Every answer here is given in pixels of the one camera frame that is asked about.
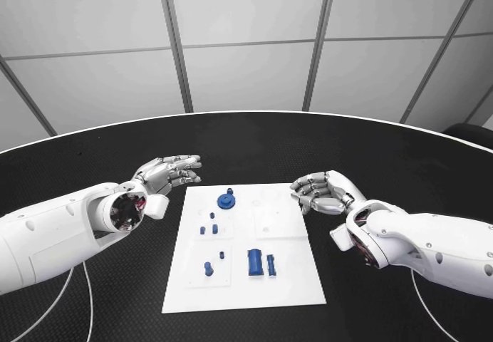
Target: white cable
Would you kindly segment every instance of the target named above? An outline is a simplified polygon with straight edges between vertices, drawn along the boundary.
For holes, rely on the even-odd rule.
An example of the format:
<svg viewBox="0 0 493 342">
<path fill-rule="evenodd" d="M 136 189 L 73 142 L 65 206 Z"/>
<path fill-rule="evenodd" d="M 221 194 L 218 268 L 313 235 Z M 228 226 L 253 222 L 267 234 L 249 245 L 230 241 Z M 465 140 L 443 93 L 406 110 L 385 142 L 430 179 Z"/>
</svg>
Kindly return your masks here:
<svg viewBox="0 0 493 342">
<path fill-rule="evenodd" d="M 86 279 L 89 280 L 90 300 L 91 300 L 91 325 L 90 325 L 90 334 L 89 334 L 89 342 L 90 342 L 91 334 L 93 334 L 93 320 L 96 317 L 96 309 L 93 306 L 93 289 L 91 289 L 91 280 L 90 280 L 89 268 L 86 267 L 86 261 L 83 262 L 83 266 L 84 266 L 84 272 L 86 272 Z"/>
<path fill-rule="evenodd" d="M 429 307 L 427 307 L 427 304 L 424 303 L 424 299 L 422 298 L 422 294 L 420 294 L 420 290 L 419 290 L 419 286 L 417 286 L 417 281 L 414 280 L 414 270 L 411 269 L 411 278 L 413 278 L 413 283 L 414 283 L 414 289 L 417 290 L 417 295 L 419 295 L 419 298 L 422 300 L 422 304 L 424 305 L 424 309 L 427 310 L 427 313 L 432 317 L 432 319 L 435 320 L 435 323 L 437 324 L 439 328 L 442 329 L 442 331 L 446 333 L 446 335 L 450 337 L 450 339 L 455 341 L 455 342 L 459 342 L 455 338 L 455 336 L 447 332 L 447 330 L 445 330 L 445 328 L 442 327 L 439 321 L 435 319 L 435 315 L 432 314 L 430 310 L 429 310 Z"/>
<path fill-rule="evenodd" d="M 12 340 L 12 342 L 18 342 L 22 337 L 25 337 L 29 332 L 37 328 L 37 325 L 42 322 L 48 314 L 51 313 L 53 309 L 55 308 L 57 303 L 60 302 L 60 299 L 63 298 L 67 286 L 70 285 L 70 279 L 73 278 L 73 273 L 74 273 L 74 267 L 70 269 L 70 276 L 67 277 L 65 280 L 65 285 L 63 287 L 63 291 L 60 292 L 60 296 L 57 297 L 57 300 L 54 301 L 53 306 L 48 308 L 47 312 L 44 313 L 44 316 L 37 320 L 37 323 L 31 326 L 31 328 Z"/>
</svg>

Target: round table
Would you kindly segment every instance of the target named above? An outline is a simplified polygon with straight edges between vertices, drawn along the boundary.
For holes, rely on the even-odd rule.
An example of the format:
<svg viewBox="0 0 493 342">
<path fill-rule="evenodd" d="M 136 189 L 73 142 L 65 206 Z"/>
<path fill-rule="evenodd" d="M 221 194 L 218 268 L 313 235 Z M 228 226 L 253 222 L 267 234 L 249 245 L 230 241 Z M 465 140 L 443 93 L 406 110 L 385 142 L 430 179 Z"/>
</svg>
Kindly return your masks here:
<svg viewBox="0 0 493 342">
<path fill-rule="evenodd" d="M 225 112 L 139 120 L 0 154 L 0 215 L 103 182 L 125 182 L 155 157 L 198 154 L 201 185 L 293 182 L 336 170 L 367 198 L 410 213 L 493 222 L 493 154 L 403 125 L 341 115 Z M 163 220 L 146 219 L 87 262 L 96 300 L 93 341 L 449 341 L 417 298 L 410 269 L 364 265 L 331 230 L 344 216 L 306 216 L 326 305 L 162 314 L 185 201 L 171 193 Z M 0 297 L 0 341 L 29 328 L 67 274 Z M 417 276 L 432 313 L 463 341 L 492 339 L 493 300 Z M 86 341 L 89 285 L 81 266 L 60 304 L 24 341 Z"/>
</svg>

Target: robotic hand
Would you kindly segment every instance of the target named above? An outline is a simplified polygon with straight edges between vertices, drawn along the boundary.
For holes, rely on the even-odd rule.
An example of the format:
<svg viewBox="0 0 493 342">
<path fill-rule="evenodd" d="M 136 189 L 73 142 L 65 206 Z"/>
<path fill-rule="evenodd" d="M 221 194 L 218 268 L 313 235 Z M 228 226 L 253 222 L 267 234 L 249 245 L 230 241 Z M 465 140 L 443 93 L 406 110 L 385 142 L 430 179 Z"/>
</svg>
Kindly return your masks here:
<svg viewBox="0 0 493 342">
<path fill-rule="evenodd" d="M 117 243 L 145 214 L 165 216 L 171 190 L 201 182 L 198 155 L 156 158 L 129 182 L 103 183 L 0 218 L 0 295 L 61 275 Z M 94 231 L 107 235 L 97 239 Z"/>
<path fill-rule="evenodd" d="M 332 232 L 342 251 L 354 246 L 367 265 L 407 266 L 437 284 L 493 299 L 493 225 L 436 214 L 409 214 L 367 200 L 336 171 L 313 173 L 292 184 L 292 197 L 325 214 L 348 214 Z"/>
</svg>

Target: black chair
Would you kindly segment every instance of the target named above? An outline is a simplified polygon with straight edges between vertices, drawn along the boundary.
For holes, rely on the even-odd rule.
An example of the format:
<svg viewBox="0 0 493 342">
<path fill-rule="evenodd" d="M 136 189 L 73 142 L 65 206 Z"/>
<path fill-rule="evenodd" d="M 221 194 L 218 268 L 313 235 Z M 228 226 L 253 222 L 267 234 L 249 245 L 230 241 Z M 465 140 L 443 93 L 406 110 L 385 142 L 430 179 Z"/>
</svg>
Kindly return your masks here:
<svg viewBox="0 0 493 342">
<path fill-rule="evenodd" d="M 493 130 L 485 127 L 471 125 L 469 123 L 458 123 L 443 133 L 493 150 Z"/>
</svg>

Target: white board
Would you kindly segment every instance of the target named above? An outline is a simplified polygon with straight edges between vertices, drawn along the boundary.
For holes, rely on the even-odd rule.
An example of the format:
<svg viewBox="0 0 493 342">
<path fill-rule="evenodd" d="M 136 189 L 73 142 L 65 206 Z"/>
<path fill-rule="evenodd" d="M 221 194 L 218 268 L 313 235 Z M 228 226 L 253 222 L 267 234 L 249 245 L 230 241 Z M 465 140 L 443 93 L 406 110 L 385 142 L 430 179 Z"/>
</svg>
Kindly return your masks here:
<svg viewBox="0 0 493 342">
<path fill-rule="evenodd" d="M 237 204 L 221 209 L 217 200 L 228 188 Z M 290 193 L 290 184 L 188 188 L 165 314 L 326 304 L 306 224 Z M 249 275 L 250 249 L 263 251 L 263 276 Z M 276 276 L 269 272 L 269 254 L 274 255 Z M 207 262 L 213 276 L 207 276 Z"/>
</svg>

